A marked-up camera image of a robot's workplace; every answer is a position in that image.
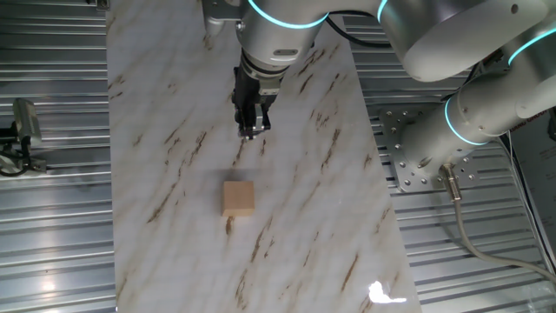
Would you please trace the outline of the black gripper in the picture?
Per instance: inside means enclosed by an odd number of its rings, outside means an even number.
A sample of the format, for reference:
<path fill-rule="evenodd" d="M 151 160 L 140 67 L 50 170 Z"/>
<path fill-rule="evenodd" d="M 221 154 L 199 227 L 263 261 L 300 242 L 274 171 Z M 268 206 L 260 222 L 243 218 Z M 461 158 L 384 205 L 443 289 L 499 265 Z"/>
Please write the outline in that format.
<path fill-rule="evenodd" d="M 281 88 L 281 73 L 261 73 L 234 67 L 235 87 L 232 103 L 236 108 L 239 135 L 252 140 L 255 135 L 270 130 L 268 109 L 274 103 Z"/>

